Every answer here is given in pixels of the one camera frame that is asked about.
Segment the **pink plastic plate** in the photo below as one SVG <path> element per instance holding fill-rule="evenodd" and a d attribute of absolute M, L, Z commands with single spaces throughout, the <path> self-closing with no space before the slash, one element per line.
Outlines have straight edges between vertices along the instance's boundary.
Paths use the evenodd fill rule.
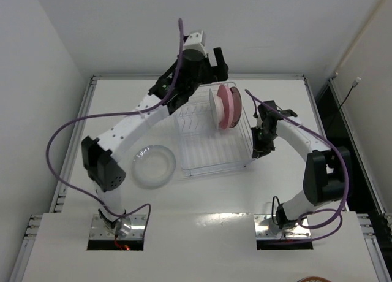
<path fill-rule="evenodd" d="M 233 121 L 233 98 L 229 86 L 220 84 L 217 95 L 222 99 L 224 105 L 224 119 L 221 121 L 219 127 L 221 129 L 231 128 Z"/>

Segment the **green rimmed white plate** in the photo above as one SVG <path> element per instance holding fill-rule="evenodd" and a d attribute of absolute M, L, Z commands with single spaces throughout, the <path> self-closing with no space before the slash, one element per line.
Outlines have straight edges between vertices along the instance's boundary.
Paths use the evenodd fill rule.
<path fill-rule="evenodd" d="M 242 98 L 241 98 L 241 94 L 240 94 L 237 87 L 231 87 L 230 91 L 232 93 L 232 98 L 233 98 L 233 121 L 232 121 L 230 127 L 234 128 L 238 124 L 238 122 L 241 118 Z"/>

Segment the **blue rimmed glass plate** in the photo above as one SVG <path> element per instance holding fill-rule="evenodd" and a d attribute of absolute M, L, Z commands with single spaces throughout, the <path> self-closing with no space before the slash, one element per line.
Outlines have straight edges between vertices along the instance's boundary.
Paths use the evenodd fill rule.
<path fill-rule="evenodd" d="M 209 90 L 209 104 L 214 125 L 216 129 L 219 129 L 219 125 L 224 119 L 224 105 L 222 99 L 212 90 Z"/>
<path fill-rule="evenodd" d="M 173 177 L 176 158 L 171 149 L 163 145 L 143 147 L 133 158 L 132 176 L 143 189 L 158 189 Z"/>

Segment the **white wire dish rack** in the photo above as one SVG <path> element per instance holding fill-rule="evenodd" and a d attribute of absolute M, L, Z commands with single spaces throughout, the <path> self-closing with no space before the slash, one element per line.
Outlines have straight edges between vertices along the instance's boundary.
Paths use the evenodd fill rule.
<path fill-rule="evenodd" d="M 253 161 L 251 127 L 245 110 L 234 128 L 223 130 L 214 122 L 209 94 L 217 94 L 220 85 L 236 86 L 234 82 L 201 85 L 174 113 L 178 158 L 186 177 L 238 170 Z"/>

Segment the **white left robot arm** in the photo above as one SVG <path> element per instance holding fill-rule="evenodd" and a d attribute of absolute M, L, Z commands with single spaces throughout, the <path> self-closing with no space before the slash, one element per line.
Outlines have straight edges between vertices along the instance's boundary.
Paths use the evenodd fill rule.
<path fill-rule="evenodd" d="M 99 216 L 105 226 L 116 231 L 129 223 L 121 203 L 120 186 L 126 172 L 119 163 L 149 128 L 166 119 L 189 101 L 200 85 L 226 81 L 228 66 L 221 48 L 214 49 L 216 66 L 196 49 L 184 49 L 175 63 L 149 89 L 131 115 L 95 139 L 81 142 L 83 166 L 101 201 Z"/>

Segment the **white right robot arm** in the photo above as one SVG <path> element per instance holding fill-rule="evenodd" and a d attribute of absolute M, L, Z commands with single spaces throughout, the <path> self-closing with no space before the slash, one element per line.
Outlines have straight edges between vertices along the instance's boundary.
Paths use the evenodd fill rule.
<path fill-rule="evenodd" d="M 288 110 L 259 105 L 252 127 L 252 157 L 258 159 L 275 150 L 274 140 L 284 139 L 305 161 L 302 190 L 278 205 L 274 221 L 283 229 L 301 224 L 302 219 L 331 202 L 340 205 L 334 215 L 318 224 L 321 228 L 334 221 L 350 194 L 351 156 L 345 147 L 337 148 L 327 139 L 301 125 L 297 114 Z"/>

